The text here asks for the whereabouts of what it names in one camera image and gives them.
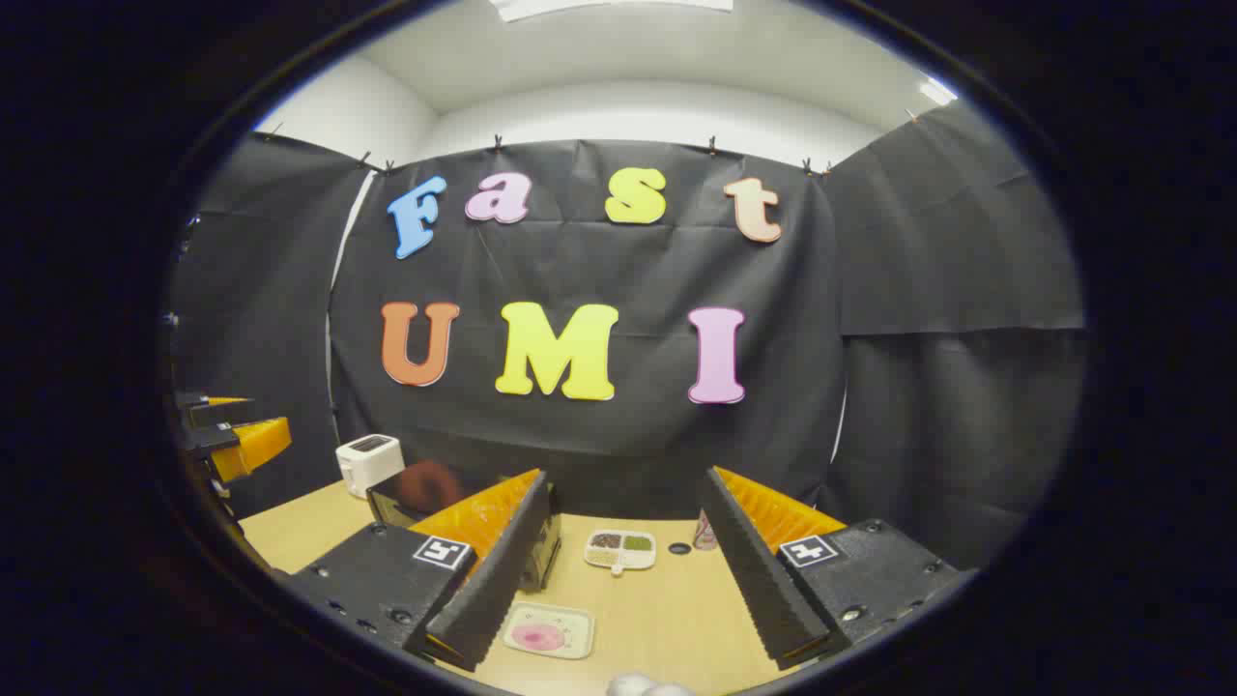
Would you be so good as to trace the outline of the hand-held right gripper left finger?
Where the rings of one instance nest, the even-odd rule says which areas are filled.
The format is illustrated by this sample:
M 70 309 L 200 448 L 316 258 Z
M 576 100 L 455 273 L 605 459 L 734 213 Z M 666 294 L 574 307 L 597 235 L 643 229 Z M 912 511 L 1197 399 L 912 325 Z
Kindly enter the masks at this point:
M 499 635 L 552 516 L 541 470 L 416 520 L 372 520 L 287 590 L 362 642 L 473 671 Z

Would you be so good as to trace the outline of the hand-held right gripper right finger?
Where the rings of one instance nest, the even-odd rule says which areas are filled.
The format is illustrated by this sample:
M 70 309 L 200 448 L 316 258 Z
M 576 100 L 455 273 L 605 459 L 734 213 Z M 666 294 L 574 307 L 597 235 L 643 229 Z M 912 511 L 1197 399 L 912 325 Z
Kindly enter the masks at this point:
M 720 467 L 700 508 L 782 669 L 887 634 L 974 577 L 888 520 L 847 524 Z

